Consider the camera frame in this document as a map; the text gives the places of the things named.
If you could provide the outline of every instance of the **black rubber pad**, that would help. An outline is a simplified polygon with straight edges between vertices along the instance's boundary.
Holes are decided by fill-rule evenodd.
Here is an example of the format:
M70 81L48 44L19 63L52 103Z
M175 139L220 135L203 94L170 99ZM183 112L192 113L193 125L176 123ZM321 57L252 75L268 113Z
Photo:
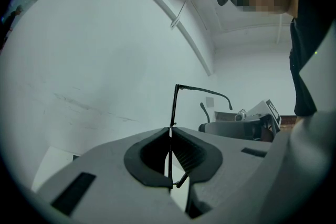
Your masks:
M257 157L261 157L261 158L265 158L267 152L266 151L259 151L259 150L254 150L253 148L248 148L245 147L241 150L241 152L244 152L246 154L250 154L253 156L257 156Z
M95 175L81 173L57 198L52 202L52 206L70 216L74 208L79 204L81 198L88 190Z

